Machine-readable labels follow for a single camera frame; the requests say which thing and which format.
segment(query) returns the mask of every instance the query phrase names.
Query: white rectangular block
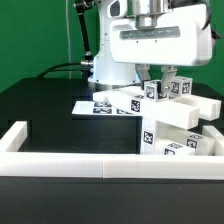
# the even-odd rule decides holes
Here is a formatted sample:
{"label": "white rectangular block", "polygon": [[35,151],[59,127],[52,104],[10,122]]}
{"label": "white rectangular block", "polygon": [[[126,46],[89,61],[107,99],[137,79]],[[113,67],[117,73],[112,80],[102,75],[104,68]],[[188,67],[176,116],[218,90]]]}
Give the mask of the white rectangular block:
{"label": "white rectangular block", "polygon": [[104,178],[224,179],[221,157],[135,155],[104,160]]}
{"label": "white rectangular block", "polygon": [[135,93],[122,91],[111,92],[108,100],[120,110],[180,128],[190,129],[198,125],[199,108],[193,106],[174,101],[155,103],[136,98]]}
{"label": "white rectangular block", "polygon": [[198,156],[214,155],[215,140],[213,138],[174,127],[171,127],[167,131],[166,138],[194,148],[196,150],[196,155]]}
{"label": "white rectangular block", "polygon": [[214,126],[203,126],[202,134],[215,139],[215,156],[224,156],[224,136]]}
{"label": "white rectangular block", "polygon": [[0,152],[17,152],[26,138],[27,122],[15,122],[0,140]]}
{"label": "white rectangular block", "polygon": [[176,102],[200,108],[199,117],[208,121],[219,118],[221,101],[205,97],[188,95],[176,99]]}
{"label": "white rectangular block", "polygon": [[93,101],[76,101],[72,110],[72,114],[80,115],[111,115],[111,116],[134,116],[131,113],[119,110],[113,107],[108,102],[93,102]]}
{"label": "white rectangular block", "polygon": [[195,155],[195,149],[169,139],[157,139],[155,155],[186,156]]}
{"label": "white rectangular block", "polygon": [[103,155],[0,153],[0,176],[102,178]]}
{"label": "white rectangular block", "polygon": [[107,91],[100,91],[93,93],[93,101],[96,102],[108,102],[108,95],[113,91],[123,91],[123,92],[129,92],[133,93],[136,96],[144,96],[144,91],[141,90],[139,86],[127,86],[123,88],[113,89],[113,90],[107,90]]}
{"label": "white rectangular block", "polygon": [[147,100],[142,102],[143,114],[150,119],[161,121],[183,129],[198,125],[199,109],[173,101],[154,103]]}

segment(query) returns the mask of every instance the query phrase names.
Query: black table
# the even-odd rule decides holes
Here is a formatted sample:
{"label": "black table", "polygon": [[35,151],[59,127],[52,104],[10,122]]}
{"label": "black table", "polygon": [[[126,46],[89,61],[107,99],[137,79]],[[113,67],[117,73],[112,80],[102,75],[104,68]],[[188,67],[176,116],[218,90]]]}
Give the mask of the black table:
{"label": "black table", "polygon": [[[206,85],[193,86],[195,95],[222,100]],[[139,153],[140,117],[71,115],[75,101],[92,100],[93,92],[81,80],[21,80],[0,94],[1,134],[28,120],[21,151]],[[223,132],[223,112],[210,124]],[[0,177],[1,224],[217,224],[223,207],[223,181]]]}

